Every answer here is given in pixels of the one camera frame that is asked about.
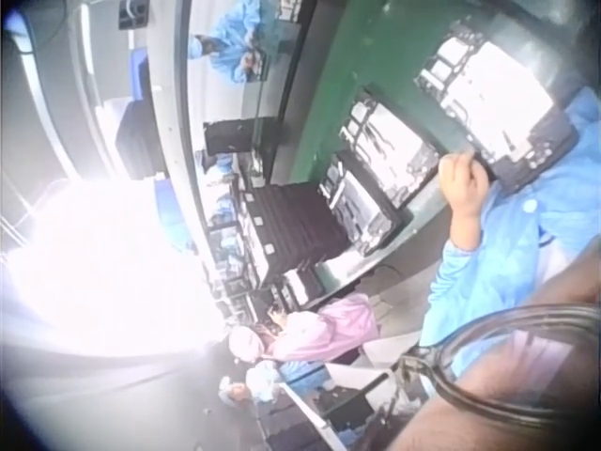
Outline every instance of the glasses frame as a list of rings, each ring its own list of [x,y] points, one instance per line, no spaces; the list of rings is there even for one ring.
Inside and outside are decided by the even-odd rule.
[[[483,399],[463,390],[449,381],[444,374],[444,360],[447,355],[469,343],[470,337],[487,339],[508,329],[544,325],[547,329],[572,327],[597,336],[601,325],[601,307],[599,305],[532,305],[512,308],[486,315],[461,327],[438,344],[430,347],[418,345],[403,354],[396,365],[401,372],[402,381],[412,380],[415,374],[426,376],[436,392],[459,410],[469,411],[496,422],[527,428],[547,428],[573,421],[573,412],[555,409],[517,406],[498,400]]]

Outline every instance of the wire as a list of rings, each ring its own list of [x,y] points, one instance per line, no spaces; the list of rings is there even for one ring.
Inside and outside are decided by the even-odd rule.
[[[388,268],[392,272],[394,272],[398,278],[399,282],[403,282],[407,277],[405,277],[400,271],[398,271],[393,265],[389,265],[388,263],[378,263],[374,268],[374,271],[377,271],[379,268]]]

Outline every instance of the blue chair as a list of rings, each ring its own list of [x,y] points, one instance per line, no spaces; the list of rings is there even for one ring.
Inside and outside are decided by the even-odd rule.
[[[146,47],[133,49],[130,54],[130,83],[131,96],[135,101],[140,101],[144,98],[142,90],[142,80],[140,78],[140,64],[148,57]]]

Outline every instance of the worker in pink uniform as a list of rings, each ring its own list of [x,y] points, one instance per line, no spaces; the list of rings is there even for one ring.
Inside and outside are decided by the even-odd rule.
[[[376,317],[364,294],[355,293],[323,307],[318,313],[271,314],[279,334],[237,327],[229,349],[241,361],[330,362],[379,337]]]

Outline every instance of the hairnet cap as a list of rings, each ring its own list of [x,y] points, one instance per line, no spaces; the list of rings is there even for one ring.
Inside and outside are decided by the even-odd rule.
[[[188,59],[197,59],[204,55],[203,43],[193,35],[188,36]]]
[[[252,363],[265,352],[261,337],[248,327],[239,326],[229,335],[229,350],[241,361]]]

